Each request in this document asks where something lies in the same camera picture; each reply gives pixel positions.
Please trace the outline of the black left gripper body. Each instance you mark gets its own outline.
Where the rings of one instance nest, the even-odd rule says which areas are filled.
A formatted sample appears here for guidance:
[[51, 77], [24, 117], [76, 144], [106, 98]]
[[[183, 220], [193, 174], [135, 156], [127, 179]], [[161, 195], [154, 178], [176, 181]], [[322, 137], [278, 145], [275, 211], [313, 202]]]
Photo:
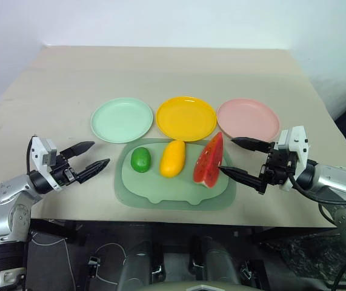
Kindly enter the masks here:
[[71, 153], [60, 153], [56, 157], [55, 164], [51, 166], [50, 175], [55, 180], [58, 186], [68, 186], [78, 180], [78, 174], [68, 163], [68, 160], [70, 158], [73, 158], [74, 156], [75, 155]]

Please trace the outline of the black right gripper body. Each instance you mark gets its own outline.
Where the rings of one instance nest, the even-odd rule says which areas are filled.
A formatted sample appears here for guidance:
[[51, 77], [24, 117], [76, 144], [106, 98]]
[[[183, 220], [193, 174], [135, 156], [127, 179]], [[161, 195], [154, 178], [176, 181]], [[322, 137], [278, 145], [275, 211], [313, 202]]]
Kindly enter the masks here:
[[265, 193], [268, 184], [283, 185], [290, 173], [295, 174], [297, 154], [288, 150], [275, 149], [275, 145], [274, 142], [264, 143], [264, 153], [268, 156], [259, 174], [261, 180], [259, 193], [261, 194]]

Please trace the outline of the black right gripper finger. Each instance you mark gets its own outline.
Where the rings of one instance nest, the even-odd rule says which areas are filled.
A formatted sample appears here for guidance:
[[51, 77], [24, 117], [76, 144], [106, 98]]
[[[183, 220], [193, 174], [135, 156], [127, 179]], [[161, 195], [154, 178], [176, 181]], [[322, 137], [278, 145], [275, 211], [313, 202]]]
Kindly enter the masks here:
[[259, 151], [262, 153], [269, 153], [273, 148], [272, 142], [261, 141], [248, 137], [236, 137], [232, 138], [231, 142], [242, 147], [243, 149], [250, 151]]
[[218, 166], [222, 173], [234, 181], [255, 189], [257, 192], [265, 191], [265, 181], [259, 177], [250, 175], [247, 171], [230, 166]]

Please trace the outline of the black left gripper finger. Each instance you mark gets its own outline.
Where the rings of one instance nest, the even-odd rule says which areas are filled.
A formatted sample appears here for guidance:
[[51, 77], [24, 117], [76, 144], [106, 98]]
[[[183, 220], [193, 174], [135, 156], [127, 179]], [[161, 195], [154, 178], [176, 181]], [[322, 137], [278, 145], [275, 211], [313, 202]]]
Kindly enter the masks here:
[[83, 171], [79, 172], [76, 175], [76, 181], [80, 184], [88, 181], [92, 177], [96, 176], [99, 174], [101, 171], [103, 171], [106, 166], [109, 164], [110, 159], [103, 159], [100, 161], [96, 161], [89, 166], [87, 166]]
[[70, 159], [75, 156], [79, 156], [85, 153], [88, 149], [95, 145], [94, 141], [83, 141], [79, 142], [63, 151], [60, 152], [60, 155], [63, 156], [64, 159]]

